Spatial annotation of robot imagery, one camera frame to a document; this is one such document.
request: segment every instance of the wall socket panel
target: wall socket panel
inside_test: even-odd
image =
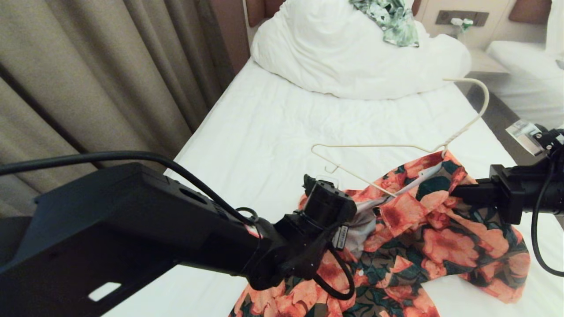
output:
[[[438,25],[450,25],[451,20],[454,18],[459,19],[470,19],[474,21],[475,27],[483,27],[486,25],[486,21],[490,13],[488,12],[476,12],[476,11],[446,11],[440,10],[439,16],[437,16]]]

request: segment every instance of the orange floral fabric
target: orange floral fabric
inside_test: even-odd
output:
[[[376,184],[397,192],[437,164],[442,165],[435,175],[374,208],[376,226],[360,258],[346,249],[340,253],[354,272],[353,298],[339,301],[314,281],[291,277],[261,292],[247,287],[230,316],[439,316],[421,283],[446,275],[458,275],[505,303],[518,301],[530,265],[523,238],[495,209],[449,196],[457,185],[475,182],[450,153],[404,164]],[[384,196],[374,187],[346,193],[357,202]],[[345,274],[329,252],[318,274],[334,289],[348,290]]]

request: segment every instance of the beige curtain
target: beige curtain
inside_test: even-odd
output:
[[[206,0],[2,0],[0,164],[123,149],[173,158],[232,78]],[[0,214],[29,214],[30,197],[97,166],[1,177]]]

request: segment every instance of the bed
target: bed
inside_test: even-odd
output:
[[[328,174],[325,162],[311,154],[312,144],[408,142],[432,147],[475,115],[452,84],[398,100],[347,100],[305,91],[250,60],[175,160],[233,206],[251,207],[273,222],[296,208],[305,173],[337,179],[340,189],[365,187],[341,171]],[[514,165],[482,120],[455,140],[451,151],[475,178],[488,177],[490,164]],[[329,153],[369,179],[423,154],[416,149]],[[174,173],[165,174],[187,183]],[[562,268],[562,229],[552,216],[539,220],[543,256]],[[529,225],[530,216],[524,215],[517,226],[527,242]],[[243,278],[177,266],[105,316],[227,316],[245,286]],[[423,286],[441,316],[560,317],[564,312],[562,280],[535,260],[516,304],[503,304],[457,276]]]
[[[485,81],[492,93],[521,119],[549,129],[564,124],[564,70],[543,43],[495,41],[487,53],[510,73]]]

